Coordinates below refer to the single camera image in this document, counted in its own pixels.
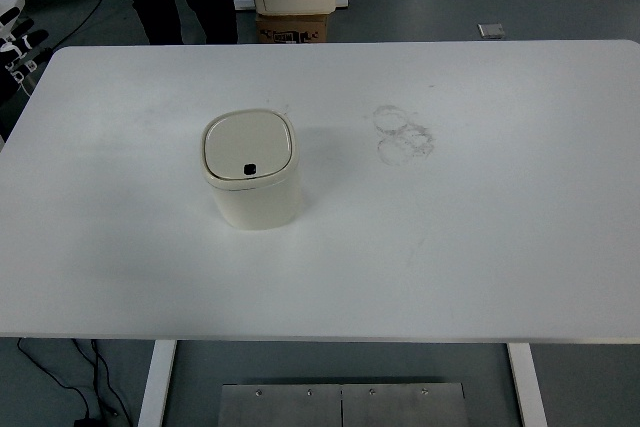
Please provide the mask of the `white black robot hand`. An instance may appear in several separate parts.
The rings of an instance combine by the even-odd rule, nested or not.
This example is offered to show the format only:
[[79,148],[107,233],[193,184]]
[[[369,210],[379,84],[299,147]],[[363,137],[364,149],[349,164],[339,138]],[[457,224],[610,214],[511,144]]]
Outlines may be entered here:
[[44,48],[35,53],[37,47],[49,38],[44,29],[33,29],[34,22],[27,19],[20,24],[16,20],[21,14],[19,6],[12,6],[1,14],[1,92],[15,92],[26,78],[37,68],[48,62],[52,50]]

